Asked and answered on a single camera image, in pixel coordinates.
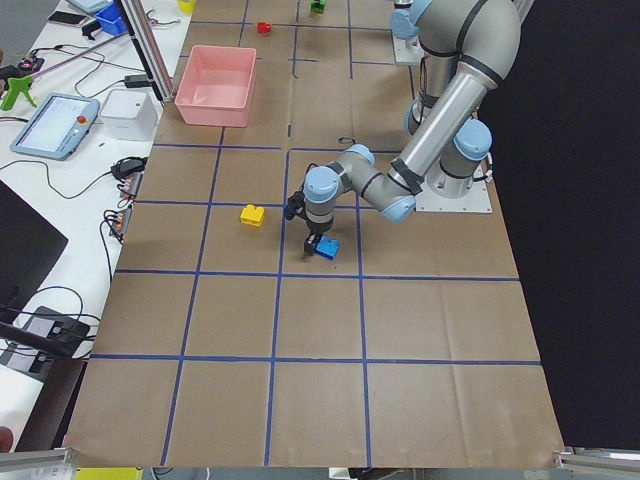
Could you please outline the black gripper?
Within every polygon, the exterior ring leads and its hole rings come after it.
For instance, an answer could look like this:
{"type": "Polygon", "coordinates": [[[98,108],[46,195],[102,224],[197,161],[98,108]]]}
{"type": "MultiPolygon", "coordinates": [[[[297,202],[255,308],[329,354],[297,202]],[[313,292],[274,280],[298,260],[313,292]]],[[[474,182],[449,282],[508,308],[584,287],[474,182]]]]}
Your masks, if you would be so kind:
{"type": "Polygon", "coordinates": [[[309,229],[309,235],[304,241],[304,253],[313,256],[316,254],[316,249],[320,242],[320,238],[332,228],[333,221],[329,220],[326,222],[318,223],[311,220],[306,220],[306,225],[309,229]]]}

